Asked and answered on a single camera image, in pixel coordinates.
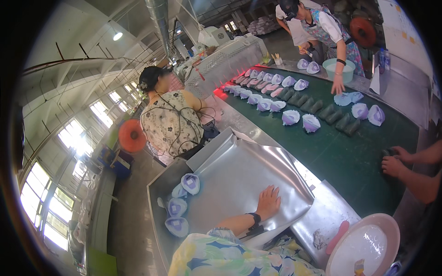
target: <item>black headband camera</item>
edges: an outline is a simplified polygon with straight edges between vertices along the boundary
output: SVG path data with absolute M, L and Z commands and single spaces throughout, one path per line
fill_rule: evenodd
M 279 6 L 282 11 L 286 14 L 286 21 L 290 21 L 296 18 L 298 13 L 299 0 L 279 0 Z

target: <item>woman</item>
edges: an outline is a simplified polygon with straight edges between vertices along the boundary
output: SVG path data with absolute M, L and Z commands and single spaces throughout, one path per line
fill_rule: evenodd
M 245 247 L 237 236 L 275 215 L 281 204 L 279 188 L 267 187 L 259 195 L 254 213 L 234 216 L 204 234 L 190 234 L 173 255 L 169 276 L 323 276 L 291 238 L 283 236 L 268 251 Z
M 149 66 L 141 73 L 139 84 L 149 96 L 140 116 L 141 128 L 166 165 L 174 157 L 189 159 L 207 140 L 199 120 L 206 102 L 186 90 L 168 92 L 169 83 L 167 70 Z
M 308 48 L 314 47 L 318 44 L 318 41 L 321 41 L 328 47 L 327 57 L 337 57 L 338 59 L 331 93 L 333 94 L 336 91 L 337 94 L 341 94 L 342 91 L 345 91 L 342 71 L 346 65 L 346 59 L 351 60 L 356 65 L 354 70 L 356 75 L 365 77 L 358 46 L 341 22 L 332 16 L 326 7 L 319 10 L 307 9 L 299 0 L 293 0 L 293 2 L 292 10 L 297 15 L 296 19 L 301 20 L 304 30 L 317 39 L 301 44 L 299 53 L 306 54 Z

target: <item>wrist strap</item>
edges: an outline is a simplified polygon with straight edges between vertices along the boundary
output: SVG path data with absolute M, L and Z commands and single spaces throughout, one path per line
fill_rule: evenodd
M 347 65 L 347 62 L 345 62 L 345 61 L 343 61 L 343 60 L 340 60 L 340 59 L 336 59 L 336 62 L 340 62 L 340 63 L 342 63 L 344 66 Z
M 249 231 L 252 231 L 253 229 L 255 229 L 255 228 L 257 228 L 259 226 L 259 223 L 261 222 L 261 216 L 256 214 L 256 213 L 247 213 L 247 214 L 248 215 L 252 215 L 253 219 L 255 221 L 255 224 L 252 225 L 252 227 L 249 228 Z

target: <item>blue bucket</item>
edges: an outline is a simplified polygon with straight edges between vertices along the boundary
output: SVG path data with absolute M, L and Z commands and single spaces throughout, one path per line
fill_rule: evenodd
M 336 60 L 337 58 L 331 58 L 322 63 L 322 67 L 324 67 L 325 71 L 327 71 L 327 75 L 331 80 L 333 80 L 333 78 L 335 77 L 336 66 L 330 66 L 331 68 L 329 69 L 327 69 L 327 66 L 331 64 L 336 64 Z M 353 72 L 356 69 L 356 65 L 350 60 L 345 60 L 345 62 L 348 66 L 351 67 L 351 70 L 346 71 L 344 68 L 344 71 L 342 71 L 342 79 L 344 83 L 349 83 L 353 79 Z

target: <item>paper sheet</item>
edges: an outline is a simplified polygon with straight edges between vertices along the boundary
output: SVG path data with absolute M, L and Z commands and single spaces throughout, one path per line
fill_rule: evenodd
M 374 69 L 373 78 L 370 83 L 370 91 L 376 94 L 380 94 L 381 92 L 379 85 L 379 65 Z

